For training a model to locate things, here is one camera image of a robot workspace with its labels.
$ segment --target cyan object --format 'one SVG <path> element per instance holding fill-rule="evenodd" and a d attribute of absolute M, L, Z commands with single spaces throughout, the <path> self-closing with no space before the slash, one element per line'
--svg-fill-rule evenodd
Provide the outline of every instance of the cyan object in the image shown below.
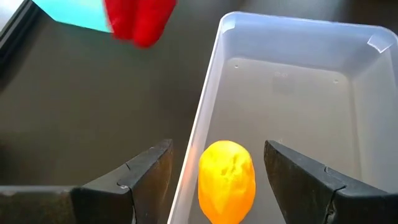
<path fill-rule="evenodd" d="M 111 32 L 103 0 L 33 0 L 57 22 Z"/>

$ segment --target red object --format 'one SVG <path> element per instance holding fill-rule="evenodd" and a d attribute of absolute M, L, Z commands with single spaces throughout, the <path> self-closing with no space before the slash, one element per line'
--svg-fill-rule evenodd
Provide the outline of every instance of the red object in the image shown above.
<path fill-rule="evenodd" d="M 104 0 L 114 36 L 145 48 L 160 39 L 176 3 L 177 0 Z"/>

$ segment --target clear plastic container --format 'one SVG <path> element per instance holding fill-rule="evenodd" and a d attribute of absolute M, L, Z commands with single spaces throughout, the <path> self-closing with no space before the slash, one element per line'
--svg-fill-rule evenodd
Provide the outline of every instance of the clear plastic container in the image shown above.
<path fill-rule="evenodd" d="M 285 223 L 267 179 L 267 139 L 398 192 L 397 69 L 397 36 L 383 27 L 225 15 L 169 223 L 209 223 L 197 199 L 198 160 L 220 139 L 253 158 L 256 198 L 242 223 Z"/>
<path fill-rule="evenodd" d="M 33 0 L 57 22 L 110 32 L 103 0 Z"/>

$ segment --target gray tabletop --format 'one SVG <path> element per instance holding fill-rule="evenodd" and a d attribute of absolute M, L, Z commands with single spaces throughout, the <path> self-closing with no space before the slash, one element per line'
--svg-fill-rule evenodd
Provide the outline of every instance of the gray tabletop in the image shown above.
<path fill-rule="evenodd" d="M 0 184 L 83 184 L 172 138 L 170 205 L 224 14 L 250 11 L 398 32 L 398 1 L 239 1 L 181 0 L 148 50 L 41 16 L 4 74 Z"/>

